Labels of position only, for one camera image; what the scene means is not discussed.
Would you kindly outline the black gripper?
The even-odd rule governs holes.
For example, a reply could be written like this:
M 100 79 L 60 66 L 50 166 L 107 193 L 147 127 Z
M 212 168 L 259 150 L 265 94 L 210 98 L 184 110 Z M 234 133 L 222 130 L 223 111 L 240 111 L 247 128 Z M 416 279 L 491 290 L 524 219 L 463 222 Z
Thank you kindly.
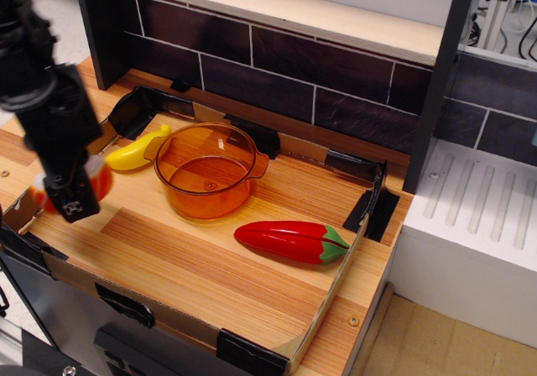
M 73 223 L 100 211 L 90 178 L 81 167 L 86 148 L 102 131 L 76 67 L 57 65 L 47 72 L 53 84 L 35 102 L 17 110 L 16 117 L 28 148 L 39 156 L 48 197 L 56 211 Z

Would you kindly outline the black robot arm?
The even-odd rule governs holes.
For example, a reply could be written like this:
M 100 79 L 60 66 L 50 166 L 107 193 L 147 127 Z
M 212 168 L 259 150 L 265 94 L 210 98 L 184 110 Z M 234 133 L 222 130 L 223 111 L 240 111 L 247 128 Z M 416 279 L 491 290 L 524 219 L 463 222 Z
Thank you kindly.
M 102 131 L 76 67 L 55 63 L 54 44 L 32 0 L 1 0 L 1 108 L 19 120 L 44 190 L 73 223 L 100 211 L 85 165 Z

